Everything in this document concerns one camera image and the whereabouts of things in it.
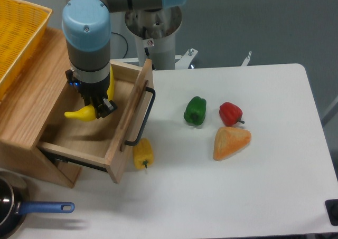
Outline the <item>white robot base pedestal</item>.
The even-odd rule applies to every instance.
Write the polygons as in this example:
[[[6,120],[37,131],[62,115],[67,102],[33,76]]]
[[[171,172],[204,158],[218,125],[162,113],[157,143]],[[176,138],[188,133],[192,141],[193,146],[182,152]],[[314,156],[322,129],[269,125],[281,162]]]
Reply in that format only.
[[[152,61],[154,70],[179,70],[193,67],[198,51],[190,48],[176,55],[176,34],[182,25],[182,12],[177,7],[128,11],[125,24],[135,39],[138,64]]]

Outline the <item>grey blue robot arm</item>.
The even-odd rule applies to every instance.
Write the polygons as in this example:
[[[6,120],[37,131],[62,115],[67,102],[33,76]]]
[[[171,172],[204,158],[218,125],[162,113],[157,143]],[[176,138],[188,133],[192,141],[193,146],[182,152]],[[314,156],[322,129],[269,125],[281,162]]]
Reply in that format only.
[[[81,94],[84,107],[65,112],[81,121],[104,118],[117,109],[112,100],[110,13],[177,7],[186,0],[67,0],[62,12],[71,69],[67,82]]]

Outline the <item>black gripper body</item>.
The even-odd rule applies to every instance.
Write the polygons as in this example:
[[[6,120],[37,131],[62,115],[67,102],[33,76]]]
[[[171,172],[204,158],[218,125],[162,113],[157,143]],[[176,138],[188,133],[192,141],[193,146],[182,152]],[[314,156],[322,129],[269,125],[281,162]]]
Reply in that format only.
[[[108,98],[107,91],[110,86],[110,74],[108,74],[103,80],[95,83],[86,83],[74,77],[73,86],[76,91],[81,94],[81,97],[83,95],[91,96],[92,106],[94,107],[94,103],[99,99]]]

